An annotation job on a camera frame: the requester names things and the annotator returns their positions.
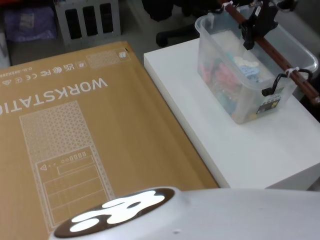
black clamp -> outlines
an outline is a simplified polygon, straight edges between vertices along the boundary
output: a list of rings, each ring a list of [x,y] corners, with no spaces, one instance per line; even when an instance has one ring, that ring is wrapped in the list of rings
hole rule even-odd
[[[307,81],[309,82],[311,79],[312,79],[312,76],[313,76],[313,73],[308,70],[308,69],[294,69],[294,71],[298,71],[300,73],[306,73],[308,74],[308,78],[307,78]],[[262,95],[264,97],[267,97],[267,96],[270,96],[270,95],[273,95],[276,91],[276,88],[278,86],[278,83],[280,81],[281,78],[289,78],[290,77],[290,74],[291,72],[289,71],[288,73],[280,73],[276,79],[274,80],[273,82],[273,86],[272,87],[268,87],[268,88],[265,88],[261,91]]]
[[[264,37],[278,26],[275,21],[278,7],[269,5],[270,0],[260,0],[260,2],[262,2],[262,5],[255,7],[249,19],[239,25],[244,39],[243,45],[247,50],[254,47],[255,37]]]

black chair base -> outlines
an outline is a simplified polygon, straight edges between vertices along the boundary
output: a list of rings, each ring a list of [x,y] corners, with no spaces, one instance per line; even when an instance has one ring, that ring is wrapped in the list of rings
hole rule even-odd
[[[159,47],[163,48],[168,45],[168,38],[187,36],[195,32],[196,32],[195,25],[190,24],[175,30],[159,32],[155,37],[155,41],[156,41],[156,44],[159,45]]]

white robot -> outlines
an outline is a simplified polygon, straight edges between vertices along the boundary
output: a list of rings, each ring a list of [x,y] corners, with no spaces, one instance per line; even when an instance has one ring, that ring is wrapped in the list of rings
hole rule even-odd
[[[320,193],[146,189],[92,208],[49,240],[319,240]]]

purple bag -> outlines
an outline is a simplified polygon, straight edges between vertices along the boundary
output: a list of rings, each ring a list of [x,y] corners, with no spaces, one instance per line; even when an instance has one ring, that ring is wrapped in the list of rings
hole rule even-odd
[[[6,38],[14,42],[57,38],[51,7],[8,9],[4,12]]]

black clip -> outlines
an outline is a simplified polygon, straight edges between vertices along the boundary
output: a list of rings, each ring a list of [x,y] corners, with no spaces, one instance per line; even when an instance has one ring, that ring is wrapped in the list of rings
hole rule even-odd
[[[242,37],[244,39],[243,46],[245,47],[245,49],[253,49],[255,46],[255,40],[252,21],[246,20],[242,24],[239,24],[239,29],[241,29]]]
[[[308,69],[299,69],[298,72],[308,74],[308,79],[307,79],[308,82],[312,79],[313,73],[310,70],[308,70]],[[269,95],[273,95],[275,93],[275,91],[276,91],[276,88],[278,86],[278,83],[279,83],[280,79],[281,78],[287,78],[287,77],[288,77],[288,75],[286,73],[280,73],[276,77],[276,79],[274,80],[272,87],[268,87],[268,88],[262,89],[262,91],[261,91],[262,95],[264,97],[269,96]]]

